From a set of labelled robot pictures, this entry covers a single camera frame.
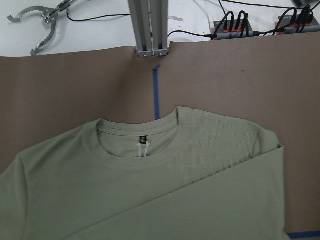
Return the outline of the grey orange usb hub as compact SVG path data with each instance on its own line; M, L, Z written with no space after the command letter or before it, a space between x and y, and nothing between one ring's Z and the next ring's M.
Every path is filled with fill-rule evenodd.
M238 15L228 11L222 20L214 21L212 35L212 41L230 40L258 37L259 32L252 29L249 14L241 10Z
M275 25L275 34L290 35L301 33L315 33L320 31L320 23L314 17L313 9L308 4L300 13L297 8L289 8Z

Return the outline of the aluminium frame post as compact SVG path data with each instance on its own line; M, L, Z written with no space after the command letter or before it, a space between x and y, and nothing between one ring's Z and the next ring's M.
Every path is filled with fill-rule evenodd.
M169 53L167 0L129 0L136 52L140 58L163 57Z

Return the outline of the olive green long-sleeve shirt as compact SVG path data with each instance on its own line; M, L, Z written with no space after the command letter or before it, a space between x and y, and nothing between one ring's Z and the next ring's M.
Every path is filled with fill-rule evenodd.
M187 107L97 119L21 151L0 176L3 240L286 240L284 147Z

